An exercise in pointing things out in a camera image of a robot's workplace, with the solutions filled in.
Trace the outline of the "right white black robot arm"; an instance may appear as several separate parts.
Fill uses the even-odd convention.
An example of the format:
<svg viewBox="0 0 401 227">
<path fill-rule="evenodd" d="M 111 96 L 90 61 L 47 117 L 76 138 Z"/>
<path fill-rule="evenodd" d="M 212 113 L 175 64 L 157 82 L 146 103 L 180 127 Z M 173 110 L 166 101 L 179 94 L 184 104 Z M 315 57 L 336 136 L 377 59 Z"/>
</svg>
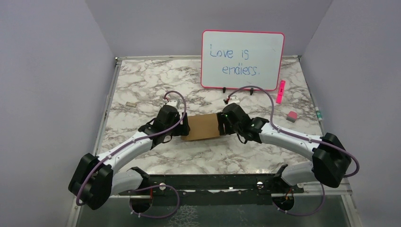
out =
<svg viewBox="0 0 401 227">
<path fill-rule="evenodd" d="M 331 133 L 324 136 L 306 135 L 276 126 L 261 117 L 251 118 L 238 104 L 229 104 L 217 113 L 218 130 L 221 135 L 236 134 L 249 141 L 275 145 L 295 152 L 307 159 L 296 165 L 283 165 L 275 174 L 273 187 L 285 192 L 298 183 L 320 182 L 337 188 L 351 163 L 350 155 L 339 139 Z"/>
</svg>

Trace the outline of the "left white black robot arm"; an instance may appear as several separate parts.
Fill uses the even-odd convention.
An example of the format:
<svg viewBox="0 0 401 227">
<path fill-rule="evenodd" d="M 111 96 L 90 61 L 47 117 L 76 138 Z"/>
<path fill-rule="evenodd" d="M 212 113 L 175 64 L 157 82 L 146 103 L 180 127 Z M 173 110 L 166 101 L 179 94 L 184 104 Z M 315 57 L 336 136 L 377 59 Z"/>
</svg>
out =
<svg viewBox="0 0 401 227">
<path fill-rule="evenodd" d="M 131 160 L 165 142 L 166 137 L 188 135 L 188 115 L 171 102 L 163 105 L 157 116 L 140 126 L 125 142 L 100 155 L 85 154 L 68 185 L 77 206 L 100 208 L 117 188 L 122 177 L 117 172 Z"/>
</svg>

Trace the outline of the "brown cardboard box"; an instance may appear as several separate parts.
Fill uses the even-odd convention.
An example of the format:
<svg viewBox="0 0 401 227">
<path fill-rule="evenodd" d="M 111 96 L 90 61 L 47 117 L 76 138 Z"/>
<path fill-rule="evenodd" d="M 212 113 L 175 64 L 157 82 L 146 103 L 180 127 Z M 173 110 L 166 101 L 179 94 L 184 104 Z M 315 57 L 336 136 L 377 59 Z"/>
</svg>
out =
<svg viewBox="0 0 401 227">
<path fill-rule="evenodd" d="M 183 141 L 205 140 L 220 137 L 216 113 L 189 116 L 188 124 L 190 131 L 187 136 L 181 136 Z"/>
</svg>

